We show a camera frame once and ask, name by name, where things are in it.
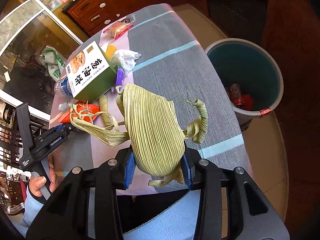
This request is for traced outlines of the blue sleeve forearm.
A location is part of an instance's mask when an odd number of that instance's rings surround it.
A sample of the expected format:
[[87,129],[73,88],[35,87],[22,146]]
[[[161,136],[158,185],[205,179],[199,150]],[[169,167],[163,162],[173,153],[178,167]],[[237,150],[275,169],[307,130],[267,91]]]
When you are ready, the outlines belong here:
[[33,193],[31,193],[29,188],[27,188],[27,197],[24,202],[24,215],[22,216],[21,221],[15,225],[16,229],[21,233],[23,237],[26,236],[30,225],[45,203],[46,199],[43,195],[37,197]]

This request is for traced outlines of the person's left hand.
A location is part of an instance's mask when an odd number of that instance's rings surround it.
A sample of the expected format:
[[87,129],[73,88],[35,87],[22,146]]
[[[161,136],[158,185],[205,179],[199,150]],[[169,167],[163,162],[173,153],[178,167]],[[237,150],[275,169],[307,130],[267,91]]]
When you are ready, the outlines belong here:
[[44,163],[45,159],[40,162],[40,167],[44,168],[44,176],[40,176],[38,172],[32,172],[28,186],[34,197],[44,198],[45,200],[51,196],[59,185],[51,154],[48,155],[47,160],[48,164]]

